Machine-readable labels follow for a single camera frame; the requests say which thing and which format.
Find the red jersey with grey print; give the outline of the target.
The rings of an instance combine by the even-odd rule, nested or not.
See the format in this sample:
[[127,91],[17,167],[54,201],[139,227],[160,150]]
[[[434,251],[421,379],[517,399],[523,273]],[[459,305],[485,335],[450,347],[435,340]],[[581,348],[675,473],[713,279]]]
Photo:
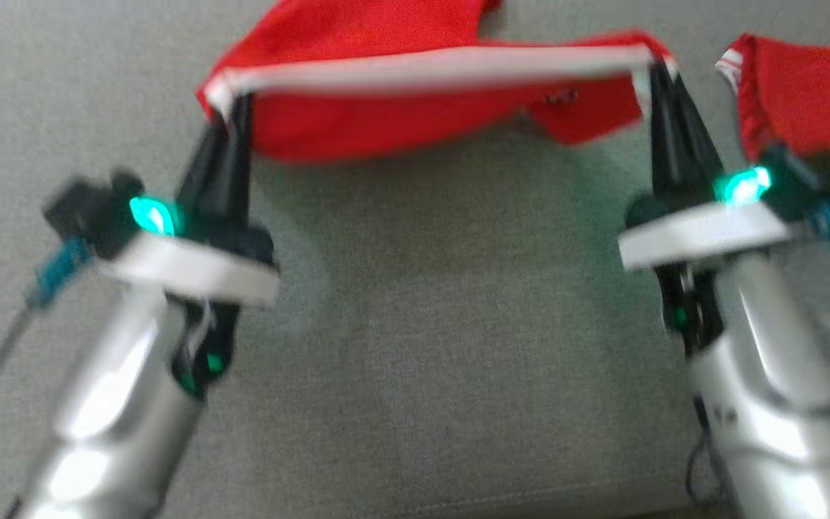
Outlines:
[[830,47],[745,33],[715,63],[736,98],[746,158],[783,141],[796,152],[830,150]]

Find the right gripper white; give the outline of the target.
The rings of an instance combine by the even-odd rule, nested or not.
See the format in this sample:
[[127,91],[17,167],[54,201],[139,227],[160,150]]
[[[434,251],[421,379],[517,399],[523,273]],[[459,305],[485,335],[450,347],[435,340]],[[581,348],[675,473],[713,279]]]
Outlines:
[[650,196],[632,203],[618,236],[623,267],[654,270],[664,323],[686,355],[723,335],[759,355],[805,352],[803,316],[764,256],[793,228],[765,203],[715,203],[723,162],[682,76],[658,61],[649,81],[652,191],[686,210]]

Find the red shorts with white waistband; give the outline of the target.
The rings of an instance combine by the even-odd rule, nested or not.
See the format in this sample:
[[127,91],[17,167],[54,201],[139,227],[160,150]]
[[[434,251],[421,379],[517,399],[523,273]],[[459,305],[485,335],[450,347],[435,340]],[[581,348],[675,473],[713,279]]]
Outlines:
[[362,160],[525,114],[579,145],[635,125],[648,72],[677,62],[647,32],[567,43],[484,38],[503,0],[277,0],[197,87],[208,114],[256,103],[251,145],[280,161]]

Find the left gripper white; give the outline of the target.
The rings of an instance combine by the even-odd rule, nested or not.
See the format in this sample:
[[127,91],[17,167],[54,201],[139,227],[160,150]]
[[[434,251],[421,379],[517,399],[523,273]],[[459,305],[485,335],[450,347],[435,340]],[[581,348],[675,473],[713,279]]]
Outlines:
[[171,373],[197,398],[227,374],[244,308],[272,305],[280,292],[272,237],[262,226],[247,226],[251,119],[250,94],[235,99],[228,120],[211,119],[176,194],[187,216],[219,221],[166,233],[134,226],[113,255],[101,257],[113,278],[182,304],[185,333],[172,349]]

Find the large grey sofa seat cushion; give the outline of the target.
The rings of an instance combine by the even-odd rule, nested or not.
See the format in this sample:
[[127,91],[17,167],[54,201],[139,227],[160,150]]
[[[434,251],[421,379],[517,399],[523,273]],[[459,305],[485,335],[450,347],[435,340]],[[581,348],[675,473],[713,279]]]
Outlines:
[[[175,191],[193,91],[274,0],[0,0],[0,339],[72,174]],[[259,160],[283,284],[241,316],[164,519],[574,517],[688,506],[700,435],[656,280],[620,265],[642,125],[516,118],[333,167]]]

